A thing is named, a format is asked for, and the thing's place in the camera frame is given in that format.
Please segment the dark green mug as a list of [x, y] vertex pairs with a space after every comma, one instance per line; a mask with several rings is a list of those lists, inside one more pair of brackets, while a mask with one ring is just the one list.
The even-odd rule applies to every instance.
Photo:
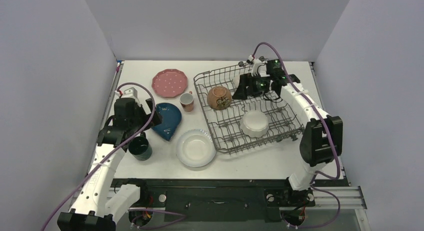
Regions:
[[138, 161], [148, 160], [153, 153], [153, 149], [144, 132], [129, 142], [128, 151]]

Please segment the pink polka dot plate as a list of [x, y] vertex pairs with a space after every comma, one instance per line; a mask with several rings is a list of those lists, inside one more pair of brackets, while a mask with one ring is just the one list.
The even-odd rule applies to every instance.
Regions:
[[188, 77], [178, 69], [165, 69], [152, 78], [151, 87], [159, 97], [176, 98], [188, 87]]

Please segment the small orange cup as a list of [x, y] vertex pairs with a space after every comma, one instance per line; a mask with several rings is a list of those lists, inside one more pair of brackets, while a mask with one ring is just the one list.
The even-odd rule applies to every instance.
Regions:
[[183, 93], [179, 98], [179, 102], [185, 112], [192, 112], [194, 110], [193, 92], [189, 91]]

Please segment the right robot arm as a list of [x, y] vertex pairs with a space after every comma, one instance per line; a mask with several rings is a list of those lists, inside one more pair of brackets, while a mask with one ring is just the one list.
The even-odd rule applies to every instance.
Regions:
[[294, 205], [302, 198], [318, 175], [337, 180], [341, 177], [340, 155], [343, 144], [343, 121], [332, 116], [313, 100], [300, 79], [289, 74], [279, 59], [259, 59], [250, 55], [248, 73], [236, 77], [232, 98], [246, 100], [270, 92], [285, 101], [304, 126], [299, 145], [299, 164], [288, 177], [290, 186], [282, 190], [283, 200]]

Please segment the brown floral mug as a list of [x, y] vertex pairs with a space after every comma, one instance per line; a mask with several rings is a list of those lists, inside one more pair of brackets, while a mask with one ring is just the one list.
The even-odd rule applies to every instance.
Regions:
[[232, 95], [228, 88], [224, 86], [215, 86], [207, 94], [207, 104], [214, 110], [224, 110], [232, 102]]

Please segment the small white cup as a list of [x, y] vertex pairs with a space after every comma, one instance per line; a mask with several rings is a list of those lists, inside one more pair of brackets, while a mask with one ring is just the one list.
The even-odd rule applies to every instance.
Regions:
[[240, 85], [240, 76], [235, 76], [233, 79], [232, 79], [232, 83], [233, 83], [233, 86], [235, 87], [235, 88], [238, 88], [239, 87], [239, 85]]

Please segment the white fluted bowl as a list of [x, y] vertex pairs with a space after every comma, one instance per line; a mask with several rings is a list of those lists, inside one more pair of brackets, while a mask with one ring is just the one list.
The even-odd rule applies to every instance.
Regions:
[[251, 138], [260, 138], [270, 128], [269, 119], [262, 111], [250, 110], [243, 115], [239, 127], [245, 135]]

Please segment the blue leaf-shaped plate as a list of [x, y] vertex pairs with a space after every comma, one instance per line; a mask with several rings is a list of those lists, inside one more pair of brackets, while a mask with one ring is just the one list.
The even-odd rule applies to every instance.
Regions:
[[182, 113], [177, 106], [168, 102], [158, 103], [156, 111], [161, 115], [162, 123], [151, 129], [164, 140], [170, 141], [182, 121]]

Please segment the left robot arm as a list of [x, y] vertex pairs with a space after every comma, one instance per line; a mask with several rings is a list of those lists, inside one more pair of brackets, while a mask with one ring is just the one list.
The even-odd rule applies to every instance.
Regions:
[[129, 143], [137, 135], [162, 123], [155, 100], [148, 98], [145, 102], [151, 111], [149, 114], [136, 97], [122, 96], [115, 101], [114, 114], [99, 131], [90, 171], [81, 187], [76, 189], [78, 197], [69, 211], [59, 214], [57, 225], [61, 231], [114, 231], [130, 201], [136, 206], [149, 201], [148, 190], [134, 184], [124, 188], [124, 197], [117, 198], [118, 204], [113, 207], [107, 200], [116, 169]]

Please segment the white deep plate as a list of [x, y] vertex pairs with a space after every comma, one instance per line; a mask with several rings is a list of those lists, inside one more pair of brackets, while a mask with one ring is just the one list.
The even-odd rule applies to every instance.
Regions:
[[200, 168], [216, 156], [212, 135], [204, 129], [191, 129], [183, 133], [175, 145], [176, 156], [185, 166]]

